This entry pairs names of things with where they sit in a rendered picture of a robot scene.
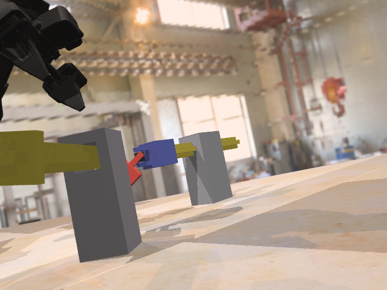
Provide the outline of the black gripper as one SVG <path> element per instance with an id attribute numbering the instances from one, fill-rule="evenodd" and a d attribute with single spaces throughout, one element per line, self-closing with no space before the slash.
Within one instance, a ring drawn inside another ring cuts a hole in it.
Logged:
<path id="1" fill-rule="evenodd" d="M 85 109 L 80 88 L 87 79 L 73 63 L 55 69 L 50 64 L 55 51 L 59 52 L 14 2 L 0 5 L 0 57 L 43 81 L 43 89 L 55 101 L 80 112 Z"/>

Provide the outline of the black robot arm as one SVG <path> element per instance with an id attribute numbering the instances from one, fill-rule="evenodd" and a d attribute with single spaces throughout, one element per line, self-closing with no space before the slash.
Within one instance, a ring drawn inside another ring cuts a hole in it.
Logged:
<path id="1" fill-rule="evenodd" d="M 50 4 L 44 0 L 0 0 L 2 3 L 14 2 L 32 20 L 33 25 L 56 48 L 68 51 L 82 44 L 84 34 L 77 21 L 63 6 L 49 10 Z M 0 122 L 3 118 L 2 98 L 9 86 L 7 83 L 14 65 L 0 57 Z"/>

